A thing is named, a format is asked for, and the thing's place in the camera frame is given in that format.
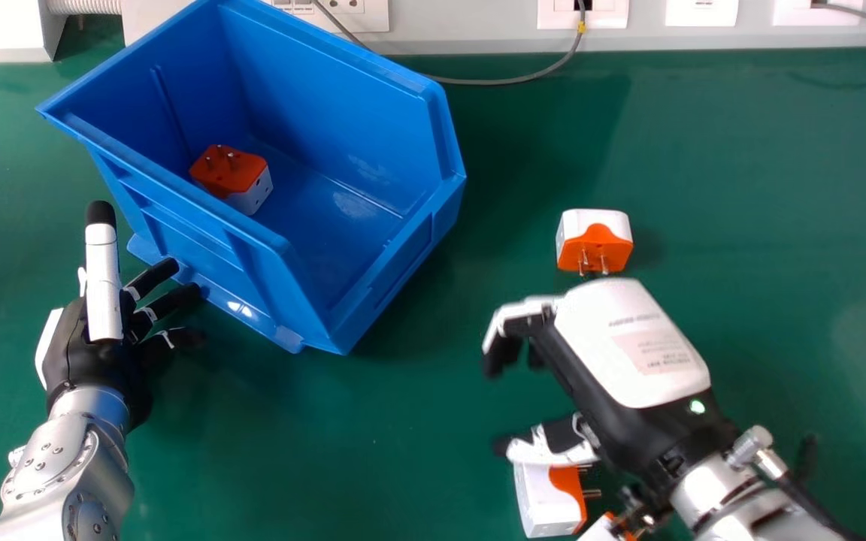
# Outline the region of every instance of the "green work surface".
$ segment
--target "green work surface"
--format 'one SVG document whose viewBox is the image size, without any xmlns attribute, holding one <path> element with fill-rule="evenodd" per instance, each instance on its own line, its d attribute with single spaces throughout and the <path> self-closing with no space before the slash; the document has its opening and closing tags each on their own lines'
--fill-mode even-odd
<svg viewBox="0 0 866 541">
<path fill-rule="evenodd" d="M 120 44 L 90 20 L 61 62 L 0 66 L 0 482 L 45 418 L 35 344 L 77 294 L 83 209 L 107 196 L 33 107 Z M 407 62 L 501 76 L 550 58 Z M 571 207 L 629 213 L 628 274 L 704 354 L 726 412 L 790 460 L 818 434 L 809 486 L 866 534 L 866 50 L 587 54 L 447 91 L 470 181 L 446 242 L 348 357 L 291 355 L 199 309 L 209 346 L 129 436 L 123 539 L 522 539 L 490 438 L 571 405 L 547 373 L 486 381 L 479 346 L 499 304 L 578 284 L 554 266 Z M 141 268 L 123 250 L 124 276 Z"/>
</svg>

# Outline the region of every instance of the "robotic arm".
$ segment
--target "robotic arm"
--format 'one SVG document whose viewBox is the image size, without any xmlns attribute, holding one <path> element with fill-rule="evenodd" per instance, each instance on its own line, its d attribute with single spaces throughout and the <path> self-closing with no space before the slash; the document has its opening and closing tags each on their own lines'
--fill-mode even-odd
<svg viewBox="0 0 866 541">
<path fill-rule="evenodd" d="M 860 539 L 811 499 L 766 429 L 739 434 L 704 359 L 639 281 L 602 277 L 563 297 L 502 306 L 482 346 L 486 376 L 514 364 L 523 346 L 578 411 L 507 438 L 506 458 L 551 467 L 602 460 L 640 480 L 622 494 L 626 510 L 595 521 L 581 540 L 630 539 L 674 513 L 700 541 Z"/>
<path fill-rule="evenodd" d="M 135 310 L 178 271 L 166 259 L 121 287 L 113 207 L 89 206 L 80 297 L 49 314 L 35 350 L 48 420 L 9 453 L 0 541 L 118 541 L 134 493 L 125 437 L 151 411 L 149 377 L 173 350 L 202 342 L 188 328 L 147 336 L 160 319 L 199 301 L 196 284 Z"/>
</svg>

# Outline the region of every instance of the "white wall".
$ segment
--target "white wall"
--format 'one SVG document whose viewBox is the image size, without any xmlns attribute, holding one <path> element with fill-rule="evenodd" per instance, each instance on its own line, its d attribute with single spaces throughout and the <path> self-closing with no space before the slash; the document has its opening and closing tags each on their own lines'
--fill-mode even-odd
<svg viewBox="0 0 866 541">
<path fill-rule="evenodd" d="M 773 0 L 740 0 L 733 28 L 668 28 L 665 0 L 630 0 L 626 30 L 591 30 L 585 50 L 866 45 L 849 27 L 773 27 Z M 560 51 L 573 31 L 537 30 L 536 0 L 389 0 L 391 32 L 368 37 L 384 54 Z"/>
</svg>

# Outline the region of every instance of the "blue plastic bin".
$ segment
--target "blue plastic bin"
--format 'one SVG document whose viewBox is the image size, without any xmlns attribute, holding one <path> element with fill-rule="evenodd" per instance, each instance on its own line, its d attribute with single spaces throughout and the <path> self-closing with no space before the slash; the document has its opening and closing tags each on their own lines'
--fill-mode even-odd
<svg viewBox="0 0 866 541">
<path fill-rule="evenodd" d="M 443 89 L 257 0 L 202 0 L 38 107 L 86 144 L 147 263 L 262 335 L 346 354 L 456 222 Z M 207 145 L 268 161 L 253 216 L 199 188 Z"/>
</svg>

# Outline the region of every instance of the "white socket panel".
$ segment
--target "white socket panel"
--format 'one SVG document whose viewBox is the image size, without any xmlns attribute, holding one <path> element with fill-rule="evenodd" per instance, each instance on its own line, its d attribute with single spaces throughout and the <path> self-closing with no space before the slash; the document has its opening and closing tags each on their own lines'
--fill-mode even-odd
<svg viewBox="0 0 866 541">
<path fill-rule="evenodd" d="M 312 0 L 263 0 L 274 8 L 339 34 L 340 29 L 313 6 Z M 389 0 L 320 0 L 352 33 L 389 32 Z"/>
<path fill-rule="evenodd" d="M 537 29 L 576 29 L 580 11 L 574 6 L 574 0 L 537 0 Z M 591 7 L 587 10 L 588 28 L 626 28 L 629 0 L 592 0 Z"/>
<path fill-rule="evenodd" d="M 667 26 L 736 26 L 740 0 L 667 0 Z"/>
<path fill-rule="evenodd" d="M 832 4 L 860 10 L 864 0 L 836 0 Z M 774 0 L 774 26 L 856 26 L 859 23 L 857 15 L 811 9 L 810 0 Z"/>
</svg>

